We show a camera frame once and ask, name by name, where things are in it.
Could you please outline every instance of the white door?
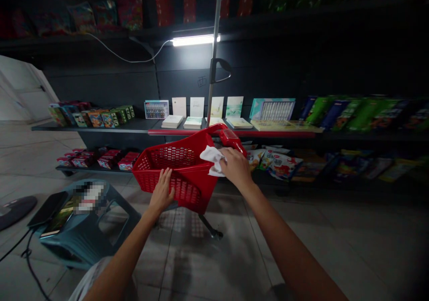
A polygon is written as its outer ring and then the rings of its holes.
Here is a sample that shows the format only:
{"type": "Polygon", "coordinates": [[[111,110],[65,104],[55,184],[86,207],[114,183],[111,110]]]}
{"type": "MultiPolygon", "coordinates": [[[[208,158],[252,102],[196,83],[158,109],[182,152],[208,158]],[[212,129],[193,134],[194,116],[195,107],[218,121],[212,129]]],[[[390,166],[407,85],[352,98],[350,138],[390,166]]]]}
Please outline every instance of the white door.
{"type": "Polygon", "coordinates": [[[32,120],[49,118],[48,104],[54,101],[30,64],[0,55],[0,75],[13,89],[32,120]]]}

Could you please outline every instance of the fluorescent light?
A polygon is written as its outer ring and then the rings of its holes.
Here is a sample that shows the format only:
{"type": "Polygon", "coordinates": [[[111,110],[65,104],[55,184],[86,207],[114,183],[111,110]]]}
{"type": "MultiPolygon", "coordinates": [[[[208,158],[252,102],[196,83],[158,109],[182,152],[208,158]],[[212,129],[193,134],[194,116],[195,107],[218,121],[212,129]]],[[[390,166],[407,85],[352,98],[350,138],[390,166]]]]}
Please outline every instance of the fluorescent light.
{"type": "Polygon", "coordinates": [[[213,43],[215,37],[213,34],[210,35],[198,35],[195,37],[186,37],[186,38],[174,38],[172,40],[173,46],[186,46],[186,45],[197,45],[197,44],[207,44],[213,43]]]}

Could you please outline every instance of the smartphone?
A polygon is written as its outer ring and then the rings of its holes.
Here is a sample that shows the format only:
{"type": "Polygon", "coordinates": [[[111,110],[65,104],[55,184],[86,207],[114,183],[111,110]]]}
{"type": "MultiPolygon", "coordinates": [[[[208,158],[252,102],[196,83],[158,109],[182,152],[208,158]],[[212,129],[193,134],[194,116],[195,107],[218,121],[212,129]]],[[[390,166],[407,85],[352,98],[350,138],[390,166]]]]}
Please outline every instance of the smartphone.
{"type": "Polygon", "coordinates": [[[73,214],[73,210],[79,204],[81,197],[72,196],[69,201],[63,206],[58,214],[52,219],[45,231],[40,235],[41,238],[58,234],[69,218],[73,214]]]}
{"type": "Polygon", "coordinates": [[[27,227],[34,228],[49,222],[61,208],[68,197],[67,192],[58,192],[50,195],[42,207],[33,216],[27,227]]]}

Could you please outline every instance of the clothing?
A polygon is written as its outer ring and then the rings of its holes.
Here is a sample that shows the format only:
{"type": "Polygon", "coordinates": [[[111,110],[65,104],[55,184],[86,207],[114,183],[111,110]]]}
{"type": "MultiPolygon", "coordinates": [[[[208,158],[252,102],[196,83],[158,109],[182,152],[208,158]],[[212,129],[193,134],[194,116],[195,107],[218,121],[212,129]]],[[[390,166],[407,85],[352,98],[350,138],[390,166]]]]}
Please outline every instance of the clothing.
{"type": "MultiPolygon", "coordinates": [[[[100,276],[104,271],[106,266],[109,264],[112,256],[102,258],[98,263],[95,263],[88,272],[85,273],[82,280],[80,280],[76,289],[73,291],[69,301],[81,301],[84,299],[85,295],[88,293],[88,290],[92,287],[95,280],[100,276]]],[[[126,301],[135,301],[138,300],[137,289],[135,285],[134,275],[132,280],[125,289],[124,300],[126,301]]]]}

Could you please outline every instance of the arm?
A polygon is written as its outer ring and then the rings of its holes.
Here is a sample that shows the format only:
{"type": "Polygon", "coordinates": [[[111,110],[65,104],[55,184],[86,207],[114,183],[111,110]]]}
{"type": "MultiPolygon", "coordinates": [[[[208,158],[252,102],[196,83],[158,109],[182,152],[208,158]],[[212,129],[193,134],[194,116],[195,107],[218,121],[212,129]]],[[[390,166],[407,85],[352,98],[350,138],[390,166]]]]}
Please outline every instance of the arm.
{"type": "Polygon", "coordinates": [[[174,188],[168,194],[171,171],[169,168],[165,172],[161,170],[160,179],[153,191],[148,209],[104,271],[95,280],[84,301],[123,299],[125,288],[131,279],[152,227],[162,211],[174,199],[174,188]]]}
{"type": "Polygon", "coordinates": [[[280,217],[253,182],[247,159],[232,148],[223,148],[225,176],[249,204],[286,284],[299,300],[347,300],[309,250],[280,217]]]}

